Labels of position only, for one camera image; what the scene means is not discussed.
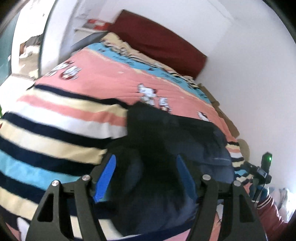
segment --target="maroon sleeve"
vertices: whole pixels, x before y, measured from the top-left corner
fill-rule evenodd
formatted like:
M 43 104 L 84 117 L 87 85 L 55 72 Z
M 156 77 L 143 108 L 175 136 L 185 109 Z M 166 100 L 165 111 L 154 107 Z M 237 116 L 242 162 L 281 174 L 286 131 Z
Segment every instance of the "maroon sleeve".
M 264 201 L 258 203 L 257 210 L 268 241 L 276 241 L 288 223 L 284 222 L 279 215 L 274 199 L 268 195 Z

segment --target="striped cuff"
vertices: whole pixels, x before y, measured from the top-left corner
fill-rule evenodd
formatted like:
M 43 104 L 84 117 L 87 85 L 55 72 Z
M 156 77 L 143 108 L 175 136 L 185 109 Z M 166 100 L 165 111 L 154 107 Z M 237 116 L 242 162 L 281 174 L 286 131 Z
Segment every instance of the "striped cuff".
M 268 205 L 271 202 L 271 200 L 272 200 L 271 196 L 268 195 L 267 198 L 262 203 L 258 204 L 257 209 L 260 210 L 264 208 L 266 205 Z

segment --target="silver bolt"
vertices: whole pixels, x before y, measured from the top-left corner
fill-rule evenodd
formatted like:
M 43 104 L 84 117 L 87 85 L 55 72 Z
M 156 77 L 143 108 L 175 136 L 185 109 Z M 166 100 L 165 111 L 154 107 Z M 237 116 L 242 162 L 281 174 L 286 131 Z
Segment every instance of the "silver bolt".
M 235 180 L 235 181 L 233 182 L 233 185 L 235 185 L 236 187 L 239 187 L 241 184 L 242 184 L 242 183 L 241 183 L 240 181 L 238 181 L 238 180 Z
M 83 176 L 82 176 L 82 180 L 83 180 L 83 181 L 88 181 L 90 178 L 91 178 L 90 175 L 83 175 Z
M 58 181 L 58 180 L 54 180 L 54 181 L 52 182 L 52 185 L 53 185 L 54 187 L 56 187 L 57 185 L 59 185 L 59 181 Z
M 211 180 L 211 176 L 208 175 L 208 174 L 204 174 L 204 175 L 202 176 L 202 179 L 205 180 L 205 181 L 209 181 L 209 180 Z

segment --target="striped bedsheet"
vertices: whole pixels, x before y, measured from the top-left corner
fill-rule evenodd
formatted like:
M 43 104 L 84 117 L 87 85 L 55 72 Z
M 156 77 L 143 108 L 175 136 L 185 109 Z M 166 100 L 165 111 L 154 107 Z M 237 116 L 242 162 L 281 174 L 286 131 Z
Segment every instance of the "striped bedsheet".
M 114 34 L 39 79 L 0 119 L 0 214 L 24 231 L 50 183 L 77 180 L 99 165 L 106 145 L 126 135 L 137 101 L 174 115 L 211 121 L 228 140 L 236 171 L 244 160 L 207 98 L 189 77 L 143 56 Z M 237 179 L 247 183 L 249 177 Z M 81 238 L 74 202 L 74 236 Z

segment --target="pillow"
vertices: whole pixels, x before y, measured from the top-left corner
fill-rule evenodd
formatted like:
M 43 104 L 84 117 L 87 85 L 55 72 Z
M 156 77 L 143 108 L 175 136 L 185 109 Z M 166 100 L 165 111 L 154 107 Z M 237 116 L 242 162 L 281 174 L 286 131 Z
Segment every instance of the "pillow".
M 181 75 L 195 78 L 206 56 L 171 30 L 143 16 L 122 10 L 109 29 L 133 49 L 155 59 Z

